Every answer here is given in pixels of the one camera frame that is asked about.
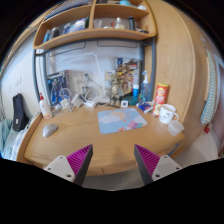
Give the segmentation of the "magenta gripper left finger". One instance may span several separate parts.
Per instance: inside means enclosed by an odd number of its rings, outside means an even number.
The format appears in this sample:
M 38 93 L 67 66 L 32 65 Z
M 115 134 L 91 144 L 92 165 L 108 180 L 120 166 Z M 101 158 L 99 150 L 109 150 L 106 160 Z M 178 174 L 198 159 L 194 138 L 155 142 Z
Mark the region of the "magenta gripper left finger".
M 81 186 L 85 180 L 92 156 L 93 145 L 90 144 L 67 157 L 58 156 L 44 170 Z

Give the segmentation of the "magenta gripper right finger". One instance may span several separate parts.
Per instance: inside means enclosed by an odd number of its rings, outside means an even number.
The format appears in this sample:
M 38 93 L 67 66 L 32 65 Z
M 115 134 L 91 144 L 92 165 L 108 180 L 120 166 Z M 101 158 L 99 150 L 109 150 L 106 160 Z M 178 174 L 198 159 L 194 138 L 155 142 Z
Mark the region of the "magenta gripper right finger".
M 182 169 L 168 155 L 159 156 L 137 144 L 134 145 L 134 156 L 145 185 Z

